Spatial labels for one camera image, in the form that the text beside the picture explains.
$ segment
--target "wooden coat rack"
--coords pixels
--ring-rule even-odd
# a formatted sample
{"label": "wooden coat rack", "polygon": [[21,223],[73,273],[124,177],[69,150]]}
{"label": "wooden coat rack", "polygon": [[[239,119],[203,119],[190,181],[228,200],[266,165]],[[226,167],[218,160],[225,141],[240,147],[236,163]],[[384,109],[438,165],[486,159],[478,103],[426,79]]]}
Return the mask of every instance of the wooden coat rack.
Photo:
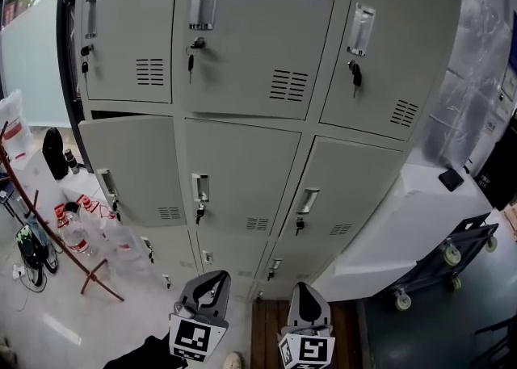
{"label": "wooden coat rack", "polygon": [[[0,132],[0,144],[2,143],[3,134],[6,131],[8,125],[8,121],[4,123],[2,132]],[[3,146],[0,145],[0,161],[2,161],[2,164],[6,167],[7,174],[9,175],[9,179],[12,181],[13,186],[19,193],[19,195],[22,197],[24,203],[27,205],[29,210],[36,216],[36,219],[40,223],[41,227],[45,230],[45,232],[50,236],[50,238],[53,239],[53,241],[59,246],[60,249],[63,250],[63,253],[65,253],[72,262],[75,263],[77,267],[79,267],[84,274],[86,275],[86,281],[82,285],[81,294],[84,294],[84,291],[86,290],[86,286],[90,281],[93,281],[97,283],[100,287],[102,287],[104,290],[106,290],[108,293],[110,293],[112,296],[116,297],[120,301],[124,301],[124,297],[118,295],[115,293],[112,289],[110,289],[106,284],[101,282],[99,278],[95,275],[95,272],[102,267],[104,264],[107,264],[106,258],[102,260],[93,270],[88,270],[88,268],[82,264],[68,249],[68,247],[63,244],[61,239],[50,229],[47,222],[43,219],[43,217],[38,213],[36,210],[36,202],[38,200],[38,190],[36,190],[36,194],[34,196],[34,202],[32,202],[25,193],[25,190],[23,189],[22,185],[19,183],[18,179],[16,178],[16,174],[13,171],[11,167],[11,163],[9,162],[9,158],[7,157],[6,151],[4,150]]]}

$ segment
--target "black phone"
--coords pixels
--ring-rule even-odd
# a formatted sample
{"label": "black phone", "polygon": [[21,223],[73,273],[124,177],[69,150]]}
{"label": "black phone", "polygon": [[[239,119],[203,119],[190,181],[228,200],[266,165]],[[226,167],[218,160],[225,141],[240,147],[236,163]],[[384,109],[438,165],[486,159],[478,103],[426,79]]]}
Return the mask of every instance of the black phone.
{"label": "black phone", "polygon": [[463,184],[463,178],[453,168],[440,174],[438,179],[450,192],[453,192],[457,187]]}

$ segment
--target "ventilation slots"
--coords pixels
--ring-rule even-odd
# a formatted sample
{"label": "ventilation slots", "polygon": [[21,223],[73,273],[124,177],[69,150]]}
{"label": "ventilation slots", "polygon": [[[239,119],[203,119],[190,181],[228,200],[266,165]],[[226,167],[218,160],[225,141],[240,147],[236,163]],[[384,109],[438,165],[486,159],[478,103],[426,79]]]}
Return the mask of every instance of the ventilation slots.
{"label": "ventilation slots", "polygon": [[348,232],[352,224],[338,224],[332,227],[329,235],[331,236],[342,236]]}
{"label": "ventilation slots", "polygon": [[163,86],[163,59],[137,59],[137,83]]}
{"label": "ventilation slots", "polygon": [[307,73],[288,72],[275,69],[271,83],[271,99],[287,99],[288,101],[301,102],[307,86]]}
{"label": "ventilation slots", "polygon": [[267,218],[248,218],[246,230],[265,231],[267,230],[267,223],[269,223]]}
{"label": "ventilation slots", "polygon": [[393,115],[391,115],[390,122],[409,128],[414,117],[417,115],[417,110],[418,107],[413,103],[408,103],[399,99],[395,106],[395,111],[393,111]]}
{"label": "ventilation slots", "polygon": [[158,211],[160,212],[160,218],[162,220],[181,219],[181,216],[179,215],[179,208],[177,207],[160,207]]}

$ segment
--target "locker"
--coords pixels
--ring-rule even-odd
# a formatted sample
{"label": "locker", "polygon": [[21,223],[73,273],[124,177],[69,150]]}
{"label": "locker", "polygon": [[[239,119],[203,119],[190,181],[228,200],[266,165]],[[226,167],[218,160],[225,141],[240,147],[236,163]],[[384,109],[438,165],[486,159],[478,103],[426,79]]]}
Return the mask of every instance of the locker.
{"label": "locker", "polygon": [[191,119],[185,128],[192,216],[206,207],[199,231],[268,236],[300,133]]}
{"label": "locker", "polygon": [[291,300],[292,291],[294,290],[297,281],[282,281],[275,280],[270,282],[260,282],[257,288],[251,294],[250,300],[265,299],[265,300]]}
{"label": "locker", "polygon": [[226,270],[232,278],[249,279],[252,282],[266,249],[266,241],[200,232],[197,238],[205,273]]}
{"label": "locker", "polygon": [[[334,0],[191,0],[177,46],[189,111],[305,118]],[[199,17],[212,16],[204,23]],[[207,27],[211,30],[191,30]],[[185,49],[198,37],[191,82]]]}
{"label": "locker", "polygon": [[[351,0],[321,122],[408,140],[435,78],[443,76],[437,72],[459,3]],[[351,61],[362,74],[360,88]]]}
{"label": "locker", "polygon": [[277,281],[309,281],[326,261],[336,255],[340,247],[323,245],[314,241],[297,241],[282,238],[276,244],[266,268],[259,278],[263,283]]}
{"label": "locker", "polygon": [[123,221],[186,224],[179,188],[173,118],[129,116],[82,121],[82,139],[97,179]]}
{"label": "locker", "polygon": [[157,274],[168,275],[179,290],[198,275],[187,227],[132,226],[140,237],[148,239],[152,247]]}
{"label": "locker", "polygon": [[[317,136],[282,232],[342,249],[397,177],[404,153]],[[296,235],[296,222],[304,228]]]}
{"label": "locker", "polygon": [[81,1],[78,64],[80,48],[94,45],[86,74],[88,99],[171,102],[173,7],[174,0]]}
{"label": "locker", "polygon": [[236,278],[233,275],[232,285],[229,289],[230,299],[234,299],[237,301],[246,301],[248,295],[250,294],[251,286],[253,285],[253,280],[250,279],[240,279]]}

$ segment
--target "wooden floor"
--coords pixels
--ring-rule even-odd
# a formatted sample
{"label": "wooden floor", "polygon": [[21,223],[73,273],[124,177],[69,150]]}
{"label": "wooden floor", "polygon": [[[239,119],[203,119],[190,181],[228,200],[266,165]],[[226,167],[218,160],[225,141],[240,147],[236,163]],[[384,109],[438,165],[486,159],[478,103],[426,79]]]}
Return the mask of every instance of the wooden floor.
{"label": "wooden floor", "polygon": [[[353,301],[330,303],[332,336],[336,338],[332,369],[362,369],[357,310]],[[287,325],[289,302],[253,303],[250,369],[283,369],[276,334]]]}

